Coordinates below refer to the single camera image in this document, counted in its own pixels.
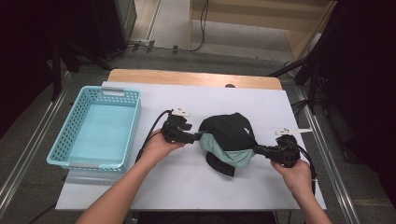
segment wooden table edge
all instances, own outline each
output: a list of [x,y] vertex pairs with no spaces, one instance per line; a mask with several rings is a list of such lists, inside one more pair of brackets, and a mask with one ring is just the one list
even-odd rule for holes
[[280,81],[276,77],[238,76],[149,69],[114,69],[110,72],[107,81],[210,87],[225,87],[228,84],[232,84],[236,88],[244,89],[282,90]]

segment plastic basket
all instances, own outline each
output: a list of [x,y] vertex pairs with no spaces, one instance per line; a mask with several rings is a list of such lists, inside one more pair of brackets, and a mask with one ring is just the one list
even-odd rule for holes
[[70,170],[124,173],[140,108],[138,90],[82,88],[47,162]]

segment metal rail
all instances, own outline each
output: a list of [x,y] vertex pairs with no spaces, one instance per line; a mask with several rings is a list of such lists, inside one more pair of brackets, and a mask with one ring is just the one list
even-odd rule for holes
[[[303,87],[297,88],[297,94],[300,97],[300,100],[307,99]],[[347,192],[347,187],[344,184],[338,172],[337,166],[335,165],[332,159],[332,153],[330,152],[326,144],[325,138],[323,136],[323,133],[319,127],[317,116],[311,114],[311,111],[309,110],[308,106],[305,106],[304,112],[313,130],[315,140],[318,144],[320,155],[323,159],[324,165],[326,166],[327,174],[329,175],[329,178],[332,182],[332,187],[337,196],[338,202],[341,205],[341,209],[344,213],[344,217],[346,218],[346,221],[348,221],[348,223],[350,224],[360,224],[361,221],[355,210],[355,206],[353,205],[353,202],[349,197],[349,193]]]
[[5,184],[0,189],[0,219],[3,217],[9,203],[12,200],[19,184],[21,183],[27,169],[37,150],[39,149],[44,136],[47,133],[49,126],[51,125],[55,115],[57,114],[63,100],[64,96],[70,86],[72,81],[72,75],[70,72],[66,72],[64,75],[63,83],[64,87],[59,96],[52,102],[49,103],[49,107],[45,112],[43,118],[40,120],[35,132],[33,133],[31,139],[29,140],[26,148],[22,152],[20,158],[18,159],[14,169],[8,176]]

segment black cable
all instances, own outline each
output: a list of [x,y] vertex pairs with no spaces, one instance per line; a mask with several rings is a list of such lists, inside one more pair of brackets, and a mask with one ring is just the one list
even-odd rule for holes
[[[301,110],[303,110],[303,108],[307,105],[307,103],[308,103],[308,100],[302,100],[297,103],[291,104],[291,109],[293,111],[294,118],[296,119],[297,124],[299,124],[298,115],[300,114]],[[314,103],[321,104],[322,102],[320,99],[315,99]]]
[[317,171],[315,169],[314,163],[312,162],[311,157],[309,156],[308,152],[305,149],[303,149],[302,147],[300,147],[299,145],[297,145],[297,144],[295,144],[295,143],[293,143],[291,141],[287,141],[287,140],[277,140],[277,141],[283,142],[283,143],[287,143],[287,144],[291,144],[291,145],[297,147],[300,150],[300,152],[306,157],[306,159],[309,162],[309,169],[311,171],[312,192],[315,194],[315,192],[316,192]]
[[205,1],[204,7],[201,12],[201,33],[202,33],[202,39],[201,39],[201,44],[196,48],[196,49],[169,49],[169,48],[162,48],[162,47],[148,47],[148,46],[140,46],[139,48],[143,49],[169,49],[172,51],[187,51],[187,52],[194,52],[198,51],[199,49],[203,48],[205,45],[205,27],[206,27],[206,18],[207,18],[207,10],[209,9],[209,0]]
[[[118,52],[112,53],[112,54],[114,54],[114,56],[113,56],[112,58],[107,59],[106,61],[104,61],[104,63],[109,63],[109,62],[113,61],[114,59],[116,59],[117,57],[119,57],[121,53],[123,53],[124,51],[127,51],[127,50],[129,50],[129,49],[130,49],[130,48],[127,48],[127,49],[120,50],[120,51],[118,51]],[[83,62],[83,61],[78,61],[78,62],[81,63],[81,64],[94,64],[94,63]]]
[[289,211],[288,224],[291,223],[291,211]]
[[158,133],[153,134],[152,136],[149,137],[148,141],[149,141],[152,137],[154,137],[155,135],[157,135],[157,134],[159,134],[159,133],[163,133],[163,131],[160,131],[160,132],[158,132]]
[[[283,67],[288,66],[290,63],[294,63],[294,61],[287,61],[287,62],[283,63]],[[298,73],[298,72],[296,72],[296,70],[294,70],[294,68],[293,68],[293,69],[291,69],[289,72],[287,72],[286,75],[287,75],[288,77],[290,77],[290,78],[295,78],[296,75],[297,75],[297,73]]]
[[48,213],[49,210],[51,210],[52,208],[55,208],[56,203],[49,206],[48,208],[46,208],[46,210],[42,211],[40,214],[38,214],[35,218],[32,219],[32,221],[29,222],[29,224],[35,223],[39,218],[41,218],[42,216],[44,216],[46,213]]
[[158,116],[158,118],[154,121],[154,124],[151,126],[151,129],[149,130],[148,135],[147,135],[147,137],[145,139],[145,142],[143,143],[143,146],[140,148],[139,152],[137,153],[136,160],[134,161],[134,163],[136,163],[140,159],[140,157],[142,156],[144,148],[146,146],[146,143],[149,141],[149,139],[151,139],[151,137],[153,137],[155,135],[155,134],[151,135],[151,133],[154,130],[155,126],[157,125],[158,121],[163,117],[164,114],[166,114],[166,113],[170,114],[170,113],[172,113],[172,111],[173,110],[165,110],[165,111],[163,111],[161,113],[161,115]]

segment human hand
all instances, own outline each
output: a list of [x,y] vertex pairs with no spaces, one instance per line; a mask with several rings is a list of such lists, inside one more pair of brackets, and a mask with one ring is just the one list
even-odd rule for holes
[[291,168],[286,168],[275,161],[271,161],[271,164],[283,176],[294,198],[312,193],[311,171],[306,161],[297,160]]
[[146,161],[153,166],[159,161],[162,161],[165,157],[169,155],[169,153],[171,153],[175,149],[184,147],[186,145],[184,143],[166,142],[163,138],[163,135],[161,134],[160,129],[152,132],[150,137],[151,138],[146,143],[140,161]]

